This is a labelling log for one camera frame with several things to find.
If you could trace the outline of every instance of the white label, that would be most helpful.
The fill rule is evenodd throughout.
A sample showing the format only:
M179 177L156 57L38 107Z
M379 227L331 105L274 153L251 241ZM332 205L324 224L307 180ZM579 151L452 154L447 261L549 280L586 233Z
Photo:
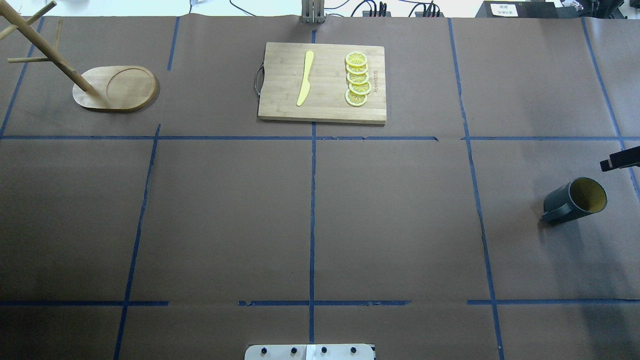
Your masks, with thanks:
M491 4L491 13L496 16L518 17L515 4Z

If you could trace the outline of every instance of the white mounting plate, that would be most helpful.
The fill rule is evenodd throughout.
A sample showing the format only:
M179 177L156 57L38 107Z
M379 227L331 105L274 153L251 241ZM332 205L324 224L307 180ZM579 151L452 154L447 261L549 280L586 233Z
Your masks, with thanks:
M375 360L372 345L367 344L311 344L311 345L252 345L244 353L244 360Z

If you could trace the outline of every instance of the stack of lemon slices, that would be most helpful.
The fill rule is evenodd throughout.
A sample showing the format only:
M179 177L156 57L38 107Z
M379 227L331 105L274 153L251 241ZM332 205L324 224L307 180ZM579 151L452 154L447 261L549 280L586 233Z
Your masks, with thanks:
M371 92L369 82L369 67L367 55L354 51L344 58L347 69L347 84L349 88L344 93L344 99L352 106L362 106L367 102L367 94Z

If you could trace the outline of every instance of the wooden stand base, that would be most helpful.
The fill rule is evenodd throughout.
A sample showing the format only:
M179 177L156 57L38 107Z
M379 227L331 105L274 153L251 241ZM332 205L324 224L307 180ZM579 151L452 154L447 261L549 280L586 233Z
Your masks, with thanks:
M147 105L157 93L156 77L140 66L95 67L82 76L92 89L74 85L74 100L82 107L101 111L134 111Z

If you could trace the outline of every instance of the white floor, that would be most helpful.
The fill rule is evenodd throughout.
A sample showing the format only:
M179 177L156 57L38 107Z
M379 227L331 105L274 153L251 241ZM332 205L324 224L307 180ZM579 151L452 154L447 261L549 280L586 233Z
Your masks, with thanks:
M7 0L23 15L33 15L49 0ZM299 15L300 0L233 0L236 5L258 16ZM213 16L247 15L233 7L229 0L57 0L58 5L49 12L57 16L179 16L186 13L201 13ZM331 8L342 4L344 0L326 0L325 7ZM562 6L560 0L554 0L556 7ZM360 3L349 0L347 4L327 13L351 15ZM436 4L447 17L475 17L482 0L441 0ZM394 17L406 17L414 4L400 0L387 0L387 11ZM368 10L364 4L358 9ZM638 10L628 5L628 0L620 7L622 14L629 19L638 19Z

